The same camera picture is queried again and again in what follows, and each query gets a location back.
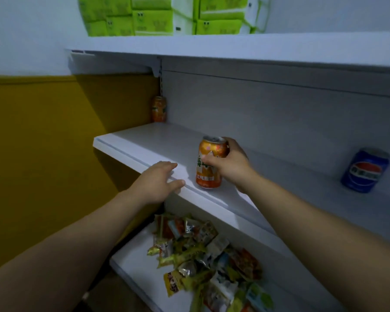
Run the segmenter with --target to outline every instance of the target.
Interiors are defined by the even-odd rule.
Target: white shelf
[[[111,258],[114,271],[154,312],[188,312],[192,293],[180,291],[167,297],[163,275],[172,271],[173,266],[157,269],[156,256],[147,256],[153,246],[153,223],[142,230]],[[275,302],[275,312],[315,312],[303,300],[286,292],[273,283],[264,285]]]
[[[390,32],[86,37],[67,49],[390,67]]]
[[[94,147],[139,173],[159,161],[177,162],[171,179],[184,179],[179,196],[273,250],[291,256],[252,201],[235,186],[203,190],[195,183],[198,145],[203,134],[179,125],[151,123],[94,138]],[[313,205],[341,216],[390,240],[390,197],[375,191],[360,194],[338,180],[246,149],[263,176]]]

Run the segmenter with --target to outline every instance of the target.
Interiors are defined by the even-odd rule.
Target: can top
[[[376,156],[379,158],[390,160],[390,154],[388,154],[387,152],[380,150],[378,148],[366,147],[366,148],[361,148],[360,151],[367,152],[368,154],[370,154],[372,156]]]
[[[208,141],[211,143],[218,143],[218,144],[222,144],[222,143],[227,142],[227,140],[225,140],[223,137],[204,136],[203,139],[205,141]]]

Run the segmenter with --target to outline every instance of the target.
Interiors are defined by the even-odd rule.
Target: orange soda can
[[[163,123],[166,121],[166,99],[155,96],[152,99],[152,122]]]
[[[221,175],[216,167],[202,162],[203,155],[224,158],[228,155],[227,140],[222,137],[204,136],[199,144],[198,164],[196,167],[196,183],[203,189],[215,189],[221,185]]]

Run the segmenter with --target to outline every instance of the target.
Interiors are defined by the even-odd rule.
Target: hand
[[[157,162],[144,171],[128,189],[142,200],[143,204],[161,203],[167,196],[185,186],[184,180],[167,183],[177,163]]]
[[[225,179],[235,184],[240,191],[244,192],[243,183],[254,170],[250,166],[246,153],[237,141],[228,137],[224,138],[228,141],[229,145],[229,154],[226,158],[204,155],[201,159],[205,164],[216,167]]]

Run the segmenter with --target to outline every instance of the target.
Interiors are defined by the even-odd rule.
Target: person's right hand
[[[229,154],[226,158],[218,158],[212,155],[202,156],[202,161],[218,169],[220,174],[239,190],[244,191],[243,184],[254,170],[251,168],[247,155],[232,138],[224,137],[228,141]]]

